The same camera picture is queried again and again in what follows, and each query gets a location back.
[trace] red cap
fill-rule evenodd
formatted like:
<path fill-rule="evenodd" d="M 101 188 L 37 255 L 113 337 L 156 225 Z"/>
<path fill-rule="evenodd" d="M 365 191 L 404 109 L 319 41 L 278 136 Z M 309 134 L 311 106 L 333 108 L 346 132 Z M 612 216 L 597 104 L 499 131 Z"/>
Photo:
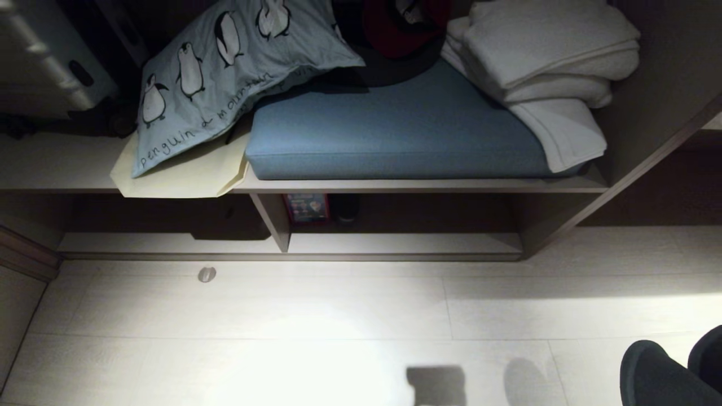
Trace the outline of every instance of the red cap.
<path fill-rule="evenodd" d="M 386 58 L 403 58 L 433 38 L 446 32 L 451 14 L 451 0 L 419 0 L 424 16 L 430 19 L 428 30 L 408 30 L 399 27 L 391 16 L 394 0 L 364 0 L 363 30 L 368 42 Z"/>

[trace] blue cushion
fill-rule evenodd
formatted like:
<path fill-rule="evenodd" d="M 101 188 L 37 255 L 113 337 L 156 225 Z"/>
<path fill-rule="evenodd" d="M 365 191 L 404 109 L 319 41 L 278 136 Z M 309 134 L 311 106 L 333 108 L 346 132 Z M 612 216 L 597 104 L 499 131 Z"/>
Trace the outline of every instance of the blue cushion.
<path fill-rule="evenodd" d="M 259 179 L 550 178 L 542 145 L 445 61 L 367 92 L 320 83 L 267 100 L 246 148 Z"/>

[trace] white tile floor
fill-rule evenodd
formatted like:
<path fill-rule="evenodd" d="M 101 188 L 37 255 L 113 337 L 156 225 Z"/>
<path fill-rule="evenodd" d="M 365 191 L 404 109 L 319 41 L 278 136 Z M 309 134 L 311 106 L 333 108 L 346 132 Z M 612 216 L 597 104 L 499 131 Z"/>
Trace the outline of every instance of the white tile floor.
<path fill-rule="evenodd" d="M 684 365 L 722 324 L 721 255 L 722 227 L 660 227 L 510 264 L 217 262 L 208 284 L 66 262 L 0 405 L 619 406 L 629 344 Z"/>

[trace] white blanket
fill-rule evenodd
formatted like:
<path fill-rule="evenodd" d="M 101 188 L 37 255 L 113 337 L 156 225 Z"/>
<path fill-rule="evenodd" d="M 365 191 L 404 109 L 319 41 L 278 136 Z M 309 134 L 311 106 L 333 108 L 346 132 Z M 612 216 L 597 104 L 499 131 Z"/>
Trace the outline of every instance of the white blanket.
<path fill-rule="evenodd" d="M 603 1 L 483 1 L 474 4 L 470 18 L 464 44 L 503 89 L 546 72 L 621 79 L 636 68 L 627 51 L 638 49 L 640 33 Z M 595 62 L 600 56 L 605 56 L 603 66 Z M 627 69 L 622 71 L 620 62 Z M 592 72 L 591 66 L 615 74 Z"/>
<path fill-rule="evenodd" d="M 463 65 L 463 69 L 467 71 L 464 76 L 474 81 L 478 87 L 500 103 L 547 98 L 579 98 L 590 108 L 601 108 L 612 101 L 609 80 L 581 74 L 540 74 L 510 89 L 502 89 L 461 42 L 468 29 L 468 17 L 451 20 L 448 23 L 445 44 L 447 51 L 444 52 L 444 57 L 447 60 L 458 59 L 449 63 L 460 71 L 461 66 L 457 65 Z"/>
<path fill-rule="evenodd" d="M 488 91 L 489 77 L 473 73 L 464 60 L 449 45 L 448 37 L 441 56 L 477 87 Z M 589 109 L 579 99 L 557 98 L 522 103 L 504 103 L 536 135 L 544 148 L 547 165 L 553 173 L 600 157 L 606 140 Z"/>

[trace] beige envelope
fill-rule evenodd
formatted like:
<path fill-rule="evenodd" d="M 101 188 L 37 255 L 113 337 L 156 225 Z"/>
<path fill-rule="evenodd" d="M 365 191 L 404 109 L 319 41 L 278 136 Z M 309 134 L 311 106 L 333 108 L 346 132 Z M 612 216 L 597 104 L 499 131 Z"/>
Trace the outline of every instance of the beige envelope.
<path fill-rule="evenodd" d="M 138 133 L 131 135 L 110 177 L 125 197 L 195 199 L 226 194 L 245 178 L 245 146 L 251 137 L 251 115 L 242 118 L 227 134 L 197 145 L 132 179 Z"/>

